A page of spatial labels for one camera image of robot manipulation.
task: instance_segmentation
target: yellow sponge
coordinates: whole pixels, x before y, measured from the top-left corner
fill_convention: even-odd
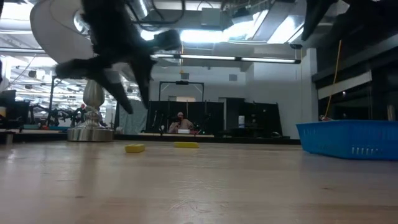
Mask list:
[[[127,153],[142,152],[145,150],[144,144],[131,144],[124,147]]]
[[[199,148],[197,142],[174,142],[174,147]]]

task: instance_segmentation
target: table surface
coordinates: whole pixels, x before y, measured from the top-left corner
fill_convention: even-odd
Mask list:
[[[298,146],[2,146],[0,223],[397,223],[398,164]]]

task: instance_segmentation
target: person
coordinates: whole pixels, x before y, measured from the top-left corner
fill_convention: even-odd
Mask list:
[[[192,129],[193,124],[188,119],[184,118],[184,114],[182,112],[178,112],[176,122],[173,122],[169,127],[169,133],[178,133],[179,129]]]

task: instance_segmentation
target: blue bin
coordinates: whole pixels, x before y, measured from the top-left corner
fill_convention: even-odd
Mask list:
[[[322,121],[297,125],[304,151],[343,159],[398,160],[397,121]]]

